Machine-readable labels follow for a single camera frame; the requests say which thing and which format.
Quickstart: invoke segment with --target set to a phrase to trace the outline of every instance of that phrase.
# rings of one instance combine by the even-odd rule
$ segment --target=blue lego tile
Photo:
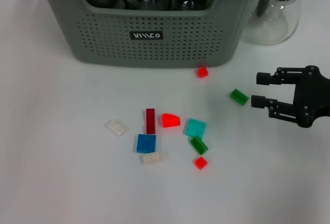
[[[198,136],[200,139],[203,139],[205,129],[205,122],[191,118],[188,123],[186,135],[191,137]]]
[[[137,153],[153,153],[156,148],[156,135],[139,134]]]

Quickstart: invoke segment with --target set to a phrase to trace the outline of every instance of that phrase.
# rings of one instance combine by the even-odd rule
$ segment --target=white table
[[[258,72],[316,65],[330,78],[330,0],[303,0],[295,35],[241,42],[206,80],[75,59],[47,0],[0,0],[1,224],[328,224],[330,118],[310,129],[242,107],[234,88],[291,102],[294,87],[256,85]],[[165,162],[134,152],[143,110],[208,123],[199,171],[184,127],[157,127]],[[105,124],[129,127],[118,138]]]

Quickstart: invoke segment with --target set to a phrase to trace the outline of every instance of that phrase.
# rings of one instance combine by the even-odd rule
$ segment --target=white lego brick
[[[162,152],[146,153],[142,157],[144,165],[155,164],[165,159]]]
[[[125,126],[119,120],[111,120],[106,126],[117,136],[122,136],[126,132]]]

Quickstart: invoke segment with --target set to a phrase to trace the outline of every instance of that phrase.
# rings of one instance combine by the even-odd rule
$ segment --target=basket label
[[[163,40],[163,31],[131,31],[131,40]]]

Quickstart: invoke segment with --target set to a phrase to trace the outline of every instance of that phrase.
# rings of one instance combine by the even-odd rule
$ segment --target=glass jar
[[[301,0],[259,0],[249,17],[243,37],[258,44],[278,44],[296,31]]]

